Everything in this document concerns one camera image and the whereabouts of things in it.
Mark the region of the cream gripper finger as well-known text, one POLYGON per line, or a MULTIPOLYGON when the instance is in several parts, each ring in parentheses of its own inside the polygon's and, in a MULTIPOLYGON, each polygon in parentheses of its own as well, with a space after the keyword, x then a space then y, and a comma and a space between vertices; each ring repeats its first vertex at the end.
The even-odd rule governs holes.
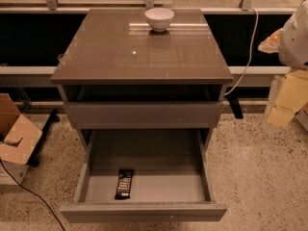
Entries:
POLYGON ((277 53, 278 52, 278 47, 280 44, 280 37, 283 29, 280 28, 276 30, 274 33, 272 33, 269 37, 267 37, 265 40, 263 40, 259 46, 258 50, 267 53, 267 54, 272 54, 272 53, 277 53))
POLYGON ((307 102, 308 71, 296 70, 286 74, 269 111, 268 124, 286 127, 307 102))

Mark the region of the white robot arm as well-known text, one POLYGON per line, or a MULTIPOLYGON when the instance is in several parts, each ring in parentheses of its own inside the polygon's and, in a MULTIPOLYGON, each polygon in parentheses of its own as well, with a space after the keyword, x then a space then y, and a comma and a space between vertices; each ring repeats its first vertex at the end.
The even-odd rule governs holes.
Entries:
POLYGON ((286 127, 308 102, 308 0, 278 29, 262 41, 258 50, 277 53, 280 63, 291 70, 272 84, 267 124, 286 127))

